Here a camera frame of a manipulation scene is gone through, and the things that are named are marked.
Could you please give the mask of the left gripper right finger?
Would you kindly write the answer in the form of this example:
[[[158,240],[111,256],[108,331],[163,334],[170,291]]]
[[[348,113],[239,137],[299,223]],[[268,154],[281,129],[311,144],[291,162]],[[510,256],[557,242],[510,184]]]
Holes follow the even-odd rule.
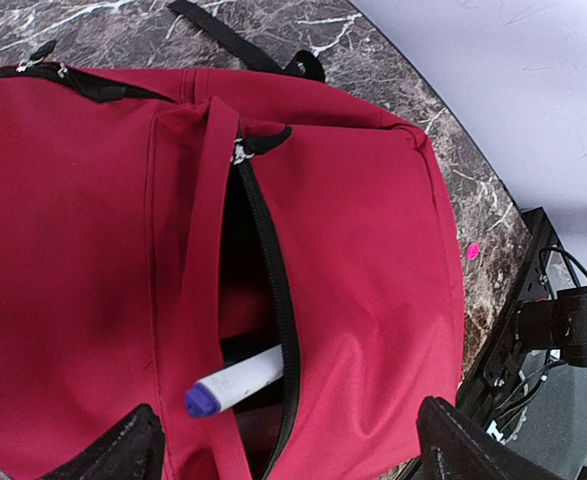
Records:
[[[550,480],[557,476],[499,444],[440,397],[422,402],[417,431],[426,479]]]

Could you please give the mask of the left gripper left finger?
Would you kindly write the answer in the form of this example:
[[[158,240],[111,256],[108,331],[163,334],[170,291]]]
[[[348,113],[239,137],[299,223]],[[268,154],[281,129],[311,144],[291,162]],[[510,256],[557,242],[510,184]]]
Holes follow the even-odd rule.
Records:
[[[165,434],[159,417],[140,404],[84,451],[43,479],[161,479]]]

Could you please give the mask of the purple capped white marker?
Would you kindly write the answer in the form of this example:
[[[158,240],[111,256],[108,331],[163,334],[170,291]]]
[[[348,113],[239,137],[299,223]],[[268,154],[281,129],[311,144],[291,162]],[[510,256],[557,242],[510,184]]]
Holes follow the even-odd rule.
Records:
[[[185,394],[195,419],[215,416],[278,381],[284,373],[282,346],[276,345],[197,380]]]

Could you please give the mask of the red student backpack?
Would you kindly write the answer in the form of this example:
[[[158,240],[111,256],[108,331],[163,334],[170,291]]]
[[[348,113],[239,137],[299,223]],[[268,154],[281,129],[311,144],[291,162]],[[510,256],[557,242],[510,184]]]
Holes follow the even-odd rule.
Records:
[[[39,479],[140,404],[161,479],[374,479],[462,375],[456,225],[427,134],[280,67],[188,1],[243,70],[0,68],[0,470]],[[276,345],[215,416],[194,383]]]

